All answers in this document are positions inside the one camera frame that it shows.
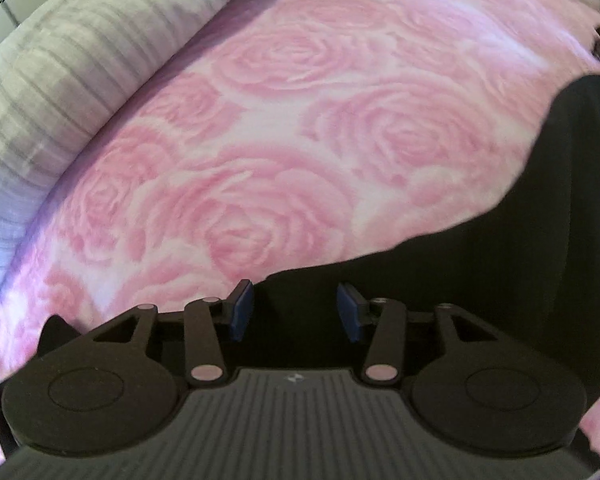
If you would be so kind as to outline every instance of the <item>pink rose bedspread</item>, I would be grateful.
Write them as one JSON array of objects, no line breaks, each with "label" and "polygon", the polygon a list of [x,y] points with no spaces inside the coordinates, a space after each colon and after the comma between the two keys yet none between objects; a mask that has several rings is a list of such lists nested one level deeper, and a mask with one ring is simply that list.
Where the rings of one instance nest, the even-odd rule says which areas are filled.
[{"label": "pink rose bedspread", "polygon": [[[492,207],[600,15],[574,0],[232,0],[61,179],[0,298],[0,380],[84,329]],[[583,427],[600,452],[600,402]]]}]

